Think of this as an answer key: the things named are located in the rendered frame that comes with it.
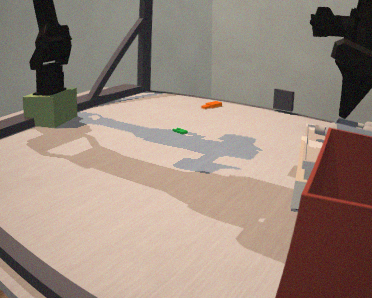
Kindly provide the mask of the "red open box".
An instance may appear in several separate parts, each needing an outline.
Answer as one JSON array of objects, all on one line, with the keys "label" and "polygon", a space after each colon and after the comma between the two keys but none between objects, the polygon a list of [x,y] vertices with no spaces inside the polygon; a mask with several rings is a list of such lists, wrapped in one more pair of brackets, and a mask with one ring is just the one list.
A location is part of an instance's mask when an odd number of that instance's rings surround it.
[{"label": "red open box", "polygon": [[371,136],[328,129],[275,298],[372,298]]}]

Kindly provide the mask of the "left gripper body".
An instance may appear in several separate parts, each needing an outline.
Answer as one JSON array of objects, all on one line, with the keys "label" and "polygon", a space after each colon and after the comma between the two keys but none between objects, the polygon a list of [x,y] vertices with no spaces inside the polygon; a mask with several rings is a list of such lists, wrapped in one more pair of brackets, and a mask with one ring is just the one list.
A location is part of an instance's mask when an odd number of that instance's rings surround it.
[{"label": "left gripper body", "polygon": [[372,78],[372,7],[358,3],[353,15],[356,16],[353,39],[356,44],[345,38],[336,41],[331,57]]}]

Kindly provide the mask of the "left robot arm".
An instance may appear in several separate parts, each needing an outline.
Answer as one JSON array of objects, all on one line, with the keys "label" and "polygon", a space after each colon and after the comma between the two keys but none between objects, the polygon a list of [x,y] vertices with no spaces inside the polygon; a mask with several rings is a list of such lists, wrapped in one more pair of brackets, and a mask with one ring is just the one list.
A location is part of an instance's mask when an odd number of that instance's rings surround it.
[{"label": "left robot arm", "polygon": [[[358,3],[372,7],[372,0],[359,0]],[[356,16],[353,15],[353,11],[354,9],[351,9],[350,16],[340,16],[334,15],[329,7],[318,7],[316,13],[311,14],[310,24],[312,25],[313,36],[321,37],[321,35],[327,35],[344,37],[353,42],[356,19]]]}]

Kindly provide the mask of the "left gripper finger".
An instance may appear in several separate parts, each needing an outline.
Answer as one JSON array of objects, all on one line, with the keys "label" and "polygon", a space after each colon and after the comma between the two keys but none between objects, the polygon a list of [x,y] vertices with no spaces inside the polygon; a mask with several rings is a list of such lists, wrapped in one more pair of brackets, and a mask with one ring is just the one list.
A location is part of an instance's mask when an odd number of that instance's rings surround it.
[{"label": "left gripper finger", "polygon": [[337,60],[335,60],[335,63],[343,77],[339,116],[346,119],[372,89],[372,78],[361,74]]}]

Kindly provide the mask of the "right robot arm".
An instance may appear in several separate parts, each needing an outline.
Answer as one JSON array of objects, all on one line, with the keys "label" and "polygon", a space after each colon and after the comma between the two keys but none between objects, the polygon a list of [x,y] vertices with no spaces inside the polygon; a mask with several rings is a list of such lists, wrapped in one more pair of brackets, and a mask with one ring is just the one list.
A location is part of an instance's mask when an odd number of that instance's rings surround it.
[{"label": "right robot arm", "polygon": [[[69,27],[58,23],[53,0],[33,0],[33,4],[39,28],[37,47],[29,62],[30,69],[36,70],[33,95],[54,95],[66,90],[63,65],[68,64],[72,38]],[[43,64],[50,61],[57,64]]]}]

